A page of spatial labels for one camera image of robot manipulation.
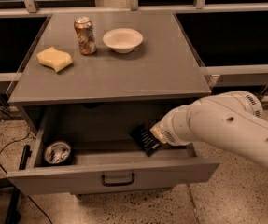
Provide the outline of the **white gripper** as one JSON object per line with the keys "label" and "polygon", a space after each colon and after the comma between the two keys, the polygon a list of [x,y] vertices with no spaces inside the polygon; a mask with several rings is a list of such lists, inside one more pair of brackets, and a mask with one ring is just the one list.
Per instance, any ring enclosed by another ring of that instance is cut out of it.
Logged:
{"label": "white gripper", "polygon": [[197,141],[188,124],[188,109],[187,105],[182,105],[169,111],[160,124],[156,123],[150,129],[153,136],[161,143],[167,142],[172,146],[186,146]]}

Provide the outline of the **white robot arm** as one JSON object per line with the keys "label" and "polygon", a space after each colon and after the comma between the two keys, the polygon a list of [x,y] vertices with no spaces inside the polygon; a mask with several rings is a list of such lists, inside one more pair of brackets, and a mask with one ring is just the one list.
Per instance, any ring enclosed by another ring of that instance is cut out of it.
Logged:
{"label": "white robot arm", "polygon": [[261,114],[255,95],[231,91],[176,107],[150,131],[164,144],[201,141],[268,169],[268,121]]}

